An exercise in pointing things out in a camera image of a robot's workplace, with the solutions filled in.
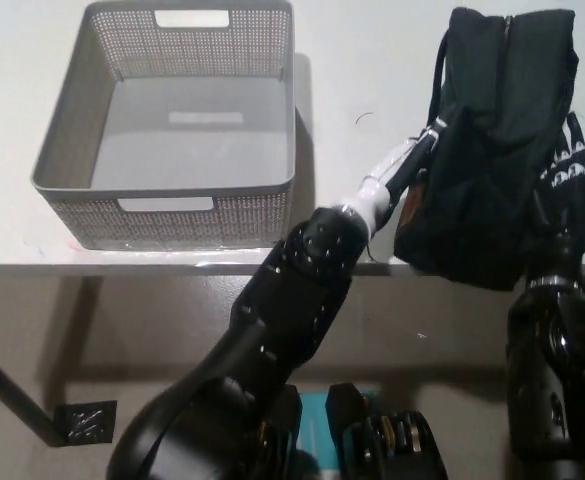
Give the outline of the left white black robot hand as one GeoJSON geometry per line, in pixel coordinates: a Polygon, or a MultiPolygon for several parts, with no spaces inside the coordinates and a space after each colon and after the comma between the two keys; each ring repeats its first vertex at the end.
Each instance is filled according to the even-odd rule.
{"type": "Polygon", "coordinates": [[[361,227],[371,240],[387,223],[416,174],[431,159],[447,127],[447,122],[437,117],[418,137],[393,147],[364,176],[356,193],[337,202],[334,209],[361,227]]]}

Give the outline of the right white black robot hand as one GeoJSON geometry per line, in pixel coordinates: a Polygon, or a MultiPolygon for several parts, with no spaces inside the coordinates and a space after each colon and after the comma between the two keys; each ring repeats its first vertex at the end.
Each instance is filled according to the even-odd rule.
{"type": "Polygon", "coordinates": [[[585,139],[574,111],[566,116],[535,186],[532,222],[536,235],[565,236],[585,251],[585,139]]]}

